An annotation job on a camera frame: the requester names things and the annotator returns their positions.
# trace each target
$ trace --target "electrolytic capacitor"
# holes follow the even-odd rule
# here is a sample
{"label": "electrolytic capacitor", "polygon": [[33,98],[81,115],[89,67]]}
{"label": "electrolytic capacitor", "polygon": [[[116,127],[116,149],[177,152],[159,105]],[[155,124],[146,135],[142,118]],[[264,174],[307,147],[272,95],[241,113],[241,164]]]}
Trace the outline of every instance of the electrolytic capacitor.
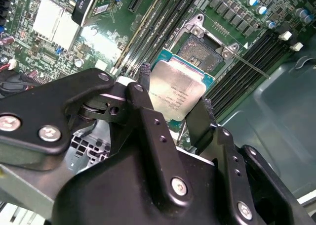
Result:
{"label": "electrolytic capacitor", "polygon": [[0,45],[9,45],[15,41],[13,36],[5,37],[0,40]]}
{"label": "electrolytic capacitor", "polygon": [[306,17],[301,18],[301,21],[306,24],[310,24],[313,20],[314,20],[314,17],[312,15],[307,15]]}
{"label": "electrolytic capacitor", "polygon": [[276,23],[273,21],[267,21],[266,27],[268,27],[269,29],[274,29],[276,27]]}
{"label": "electrolytic capacitor", "polygon": [[296,9],[295,15],[300,18],[305,18],[308,15],[308,11],[302,8]]}
{"label": "electrolytic capacitor", "polygon": [[267,8],[265,6],[259,6],[257,9],[256,9],[256,13],[258,15],[264,15],[267,13]]}
{"label": "electrolytic capacitor", "polygon": [[83,61],[82,58],[77,58],[77,59],[75,59],[75,66],[76,66],[77,68],[81,68],[81,67],[83,66],[83,64],[84,64],[84,61]]}
{"label": "electrolytic capacitor", "polygon": [[255,6],[259,3],[259,0],[247,0],[248,6]]}

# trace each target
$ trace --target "bolt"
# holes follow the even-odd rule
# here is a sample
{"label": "bolt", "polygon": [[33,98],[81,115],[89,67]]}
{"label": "bolt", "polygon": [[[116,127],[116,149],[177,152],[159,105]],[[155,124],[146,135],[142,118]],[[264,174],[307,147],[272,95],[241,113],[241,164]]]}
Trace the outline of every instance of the bolt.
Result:
{"label": "bolt", "polygon": [[108,81],[109,77],[105,73],[100,73],[99,78],[101,78],[103,81]]}
{"label": "bolt", "polygon": [[141,85],[135,85],[134,86],[138,91],[144,91],[143,87]]}
{"label": "bolt", "polygon": [[226,136],[229,136],[229,132],[226,129],[223,129],[223,132]]}
{"label": "bolt", "polygon": [[250,150],[252,155],[257,155],[257,153],[252,148],[250,148],[249,150]]}
{"label": "bolt", "polygon": [[46,125],[39,130],[39,137],[46,142],[55,142],[61,137],[59,129],[52,125]]}
{"label": "bolt", "polygon": [[0,117],[0,130],[2,131],[15,131],[21,126],[21,121],[11,115]]}
{"label": "bolt", "polygon": [[177,195],[184,196],[187,194],[187,186],[181,179],[173,178],[171,181],[171,185]]}
{"label": "bolt", "polygon": [[239,212],[245,219],[252,220],[252,213],[245,203],[238,202],[237,206],[238,206]]}

